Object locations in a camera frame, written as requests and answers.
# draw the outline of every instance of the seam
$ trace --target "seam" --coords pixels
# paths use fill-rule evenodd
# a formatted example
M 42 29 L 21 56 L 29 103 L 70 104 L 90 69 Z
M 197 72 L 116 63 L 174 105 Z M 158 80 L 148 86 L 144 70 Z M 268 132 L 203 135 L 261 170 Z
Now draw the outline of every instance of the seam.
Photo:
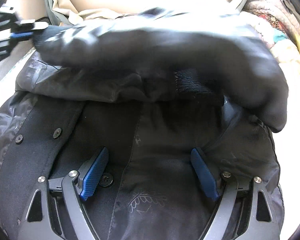
M 139 115 L 139 119 L 138 119 L 138 123 L 136 125 L 136 130 L 134 132 L 134 136 L 133 136 L 133 143 L 132 143 L 132 149 L 131 149 L 131 153 L 130 153 L 130 158 L 129 158 L 129 161 L 127 163 L 127 165 L 125 166 L 123 172 L 122 172 L 122 175 L 121 175 L 121 180 L 120 180 L 120 185 L 119 185 L 119 189 L 118 189 L 118 193 L 117 193 L 117 196 L 115 198 L 115 201 L 114 201 L 114 206 L 113 206 L 113 210 L 112 210 L 112 215 L 111 215 L 111 221 L 110 221 L 110 226 L 109 226 L 109 232 L 108 232 L 108 237 L 107 237 L 107 240 L 109 240 L 110 238 L 110 234 L 111 234 L 111 227 L 112 227 L 112 224 L 113 224 L 113 219 L 114 219 L 114 210 L 117 206 L 117 201 L 118 201 L 118 196 L 119 196 L 119 193 L 120 193 L 120 190 L 121 190 L 121 187 L 122 187 L 122 181 L 123 181 L 123 176 L 124 176 L 124 173 L 126 171 L 126 169 L 128 168 L 130 162 L 131 162 L 131 159 L 132 159 L 132 155 L 133 155 L 133 150 L 135 148 L 135 138 L 136 138 L 136 135 L 137 135 L 137 131 L 138 131 L 138 128 L 139 128 L 139 122 L 140 122 L 140 118 L 141 118 L 141 115 L 142 115 L 142 110 L 140 111 L 140 115 Z

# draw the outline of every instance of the nylon fabric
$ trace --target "nylon fabric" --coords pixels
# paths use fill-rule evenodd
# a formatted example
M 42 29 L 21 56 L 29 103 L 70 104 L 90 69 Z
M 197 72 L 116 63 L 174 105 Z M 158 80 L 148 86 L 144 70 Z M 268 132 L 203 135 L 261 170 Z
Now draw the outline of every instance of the nylon fabric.
M 107 239 L 199 238 L 215 204 L 190 153 L 218 135 L 218 118 L 202 102 L 144 104 Z
M 37 95 L 16 92 L 0 108 L 0 171 L 9 145 L 37 102 Z
M 282 195 L 278 194 L 280 166 L 275 155 L 271 131 L 247 112 L 239 115 L 238 119 L 234 117 L 233 120 L 235 125 L 229 125 L 232 129 L 202 150 L 221 170 L 231 170 L 233 174 L 250 178 L 262 178 L 271 200 L 275 203 L 274 209 L 281 230 L 284 207 Z
M 175 71 L 195 69 L 202 86 L 222 91 L 273 132 L 282 130 L 288 86 L 257 33 L 219 0 L 208 18 L 187 9 L 170 5 L 133 19 L 87 21 L 35 47 L 48 64 L 113 71 L 114 77 L 126 71 L 153 84 L 158 78 L 169 83 Z
M 144 76 L 130 70 L 60 68 L 45 63 L 38 52 L 31 56 L 19 73 L 16 90 L 54 98 L 107 103 L 169 101 L 177 98 L 206 98 L 210 104 L 218 106 L 224 102 L 220 91 L 213 91 L 200 83 L 195 69 L 171 73 L 158 71 Z

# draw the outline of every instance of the metal rivet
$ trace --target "metal rivet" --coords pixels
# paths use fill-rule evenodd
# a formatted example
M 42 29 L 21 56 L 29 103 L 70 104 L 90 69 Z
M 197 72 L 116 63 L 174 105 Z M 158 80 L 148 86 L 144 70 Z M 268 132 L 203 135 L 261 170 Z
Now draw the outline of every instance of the metal rivet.
M 222 172 L 222 175 L 225 177 L 225 178 L 230 178 L 231 177 L 231 173 L 229 171 L 223 171 Z
M 105 172 L 102 174 L 100 180 L 99 180 L 99 185 L 101 187 L 110 187 L 113 183 L 113 176 L 110 173 Z
M 20 144 L 20 143 L 22 143 L 22 141 L 23 141 L 23 136 L 22 136 L 22 134 L 19 134 L 16 137 L 16 144 Z
M 54 133 L 53 133 L 53 138 L 54 138 L 54 139 L 59 138 L 60 135 L 61 135 L 61 133 L 62 133 L 62 129 L 61 129 L 61 128 L 56 129 L 56 130 L 54 131 Z
M 259 177 L 254 177 L 254 181 L 255 181 L 256 183 L 261 183 L 261 182 L 262 182 L 262 179 L 259 178 Z
M 70 177 L 75 177 L 75 176 L 77 176 L 78 175 L 78 172 L 77 171 L 70 171 L 69 172 L 69 176 Z
M 46 177 L 44 177 L 44 176 L 40 176 L 39 178 L 38 178 L 38 182 L 44 182 L 46 180 Z

